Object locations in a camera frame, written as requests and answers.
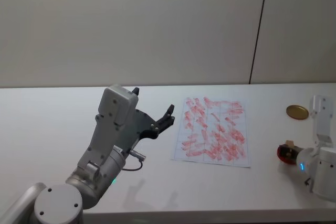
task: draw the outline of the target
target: white wall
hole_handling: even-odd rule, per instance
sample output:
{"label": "white wall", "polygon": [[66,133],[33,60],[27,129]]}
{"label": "white wall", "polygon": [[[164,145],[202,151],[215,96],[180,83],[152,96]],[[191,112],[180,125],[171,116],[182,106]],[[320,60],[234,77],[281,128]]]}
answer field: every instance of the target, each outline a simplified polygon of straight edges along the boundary
{"label": "white wall", "polygon": [[0,87],[248,83],[262,0],[0,0]]}
{"label": "white wall", "polygon": [[336,0],[265,0],[252,83],[335,82]]}

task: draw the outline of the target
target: white paper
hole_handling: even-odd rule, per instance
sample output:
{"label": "white paper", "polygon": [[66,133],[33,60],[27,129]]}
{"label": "white paper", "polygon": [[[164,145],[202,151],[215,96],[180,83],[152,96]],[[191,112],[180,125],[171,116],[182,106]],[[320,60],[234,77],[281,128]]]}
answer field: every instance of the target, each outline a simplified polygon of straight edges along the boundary
{"label": "white paper", "polygon": [[249,167],[244,104],[207,97],[185,99],[173,159]]}

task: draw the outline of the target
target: paper sheet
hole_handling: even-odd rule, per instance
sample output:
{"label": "paper sheet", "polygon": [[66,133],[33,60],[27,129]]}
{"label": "paper sheet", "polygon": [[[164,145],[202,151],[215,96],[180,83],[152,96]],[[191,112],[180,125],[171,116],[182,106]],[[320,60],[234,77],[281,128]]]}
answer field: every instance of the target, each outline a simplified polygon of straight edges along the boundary
{"label": "paper sheet", "polygon": [[244,104],[187,98],[173,159],[249,167]]}

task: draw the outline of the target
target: gold lid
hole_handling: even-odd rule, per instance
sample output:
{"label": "gold lid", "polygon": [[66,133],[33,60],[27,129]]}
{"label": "gold lid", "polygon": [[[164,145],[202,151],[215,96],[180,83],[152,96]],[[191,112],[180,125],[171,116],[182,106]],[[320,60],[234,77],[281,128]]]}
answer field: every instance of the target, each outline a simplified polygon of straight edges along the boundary
{"label": "gold lid", "polygon": [[306,108],[300,106],[300,105],[291,105],[286,108],[286,113],[291,118],[297,119],[297,120],[304,120],[307,119],[309,116],[309,112]]}

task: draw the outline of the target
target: table surface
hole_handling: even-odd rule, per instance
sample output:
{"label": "table surface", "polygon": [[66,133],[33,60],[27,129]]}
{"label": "table surface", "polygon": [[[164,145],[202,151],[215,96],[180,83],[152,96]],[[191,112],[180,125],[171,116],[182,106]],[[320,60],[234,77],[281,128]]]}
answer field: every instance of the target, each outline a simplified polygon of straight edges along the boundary
{"label": "table surface", "polygon": [[[64,183],[90,143],[103,90],[0,89],[1,209],[33,183]],[[335,204],[309,193],[306,177],[276,156],[286,140],[313,146],[312,119],[294,120],[286,107],[308,108],[314,94],[335,98],[336,84],[140,87],[137,108],[157,120],[174,104],[175,124],[137,145],[147,156],[143,168],[121,172],[86,211],[89,218],[105,213],[105,221],[111,215],[125,223],[335,220]],[[250,168],[171,160],[183,100],[193,95],[244,101]],[[331,124],[335,138],[335,119]],[[135,158],[127,159],[126,167],[137,166]]]}

